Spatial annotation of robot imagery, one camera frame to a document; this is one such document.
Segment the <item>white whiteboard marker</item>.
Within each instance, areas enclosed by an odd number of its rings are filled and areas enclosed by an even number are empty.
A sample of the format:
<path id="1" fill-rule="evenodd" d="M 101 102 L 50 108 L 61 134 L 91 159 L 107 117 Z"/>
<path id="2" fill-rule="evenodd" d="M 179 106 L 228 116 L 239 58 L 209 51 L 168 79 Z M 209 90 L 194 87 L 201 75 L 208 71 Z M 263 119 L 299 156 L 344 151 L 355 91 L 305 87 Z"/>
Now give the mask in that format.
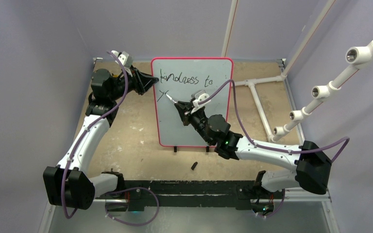
<path id="1" fill-rule="evenodd" d="M 173 99 L 170 95 L 168 94 L 165 94 L 167 96 L 167 98 L 173 103 L 173 104 L 176 104 L 177 101 L 175 99 Z"/>

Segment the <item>black marker cap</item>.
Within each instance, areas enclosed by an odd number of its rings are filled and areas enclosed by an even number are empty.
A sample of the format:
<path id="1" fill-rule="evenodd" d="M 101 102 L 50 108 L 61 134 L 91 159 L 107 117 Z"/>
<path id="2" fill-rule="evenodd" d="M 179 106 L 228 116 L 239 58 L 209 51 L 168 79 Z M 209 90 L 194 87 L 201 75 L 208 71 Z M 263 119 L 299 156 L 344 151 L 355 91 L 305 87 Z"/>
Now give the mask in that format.
<path id="1" fill-rule="evenodd" d="M 191 166 L 191 170 L 194 170 L 197 166 L 198 162 L 195 162 L 192 166 Z"/>

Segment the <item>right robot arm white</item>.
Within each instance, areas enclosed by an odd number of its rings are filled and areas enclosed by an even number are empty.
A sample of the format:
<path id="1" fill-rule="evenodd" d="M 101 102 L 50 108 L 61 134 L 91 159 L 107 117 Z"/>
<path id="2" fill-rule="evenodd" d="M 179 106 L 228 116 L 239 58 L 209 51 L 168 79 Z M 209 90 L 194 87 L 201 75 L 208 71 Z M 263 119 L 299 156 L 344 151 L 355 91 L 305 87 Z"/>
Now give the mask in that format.
<path id="1" fill-rule="evenodd" d="M 261 198 L 281 189 L 300 187 L 317 195 L 327 192 L 331 159 L 315 143 L 280 145 L 248 139 L 230 130 L 222 115 L 207 117 L 204 108 L 193 111 L 190 102 L 174 103 L 184 126 L 192 126 L 215 153 L 224 159 L 255 160 L 282 167 L 281 171 L 261 171 L 253 184 Z"/>

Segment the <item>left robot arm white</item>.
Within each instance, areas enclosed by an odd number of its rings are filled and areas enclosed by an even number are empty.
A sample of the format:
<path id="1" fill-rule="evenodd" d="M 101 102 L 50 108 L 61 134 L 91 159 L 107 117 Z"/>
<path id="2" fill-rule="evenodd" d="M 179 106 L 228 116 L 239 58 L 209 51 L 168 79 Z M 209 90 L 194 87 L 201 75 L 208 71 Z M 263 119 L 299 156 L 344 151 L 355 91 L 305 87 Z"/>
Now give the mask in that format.
<path id="1" fill-rule="evenodd" d="M 129 68 L 127 73 L 114 75 L 101 68 L 93 72 L 88 97 L 88 107 L 79 135 L 66 155 L 56 166 L 48 166 L 43 180 L 51 205 L 74 209 L 88 209 L 94 198 L 108 193 L 118 199 L 125 194 L 123 175 L 116 171 L 104 171 L 88 178 L 86 173 L 101 139 L 112 126 L 118 112 L 117 100 L 131 91 L 139 95 L 150 90 L 159 79 Z"/>

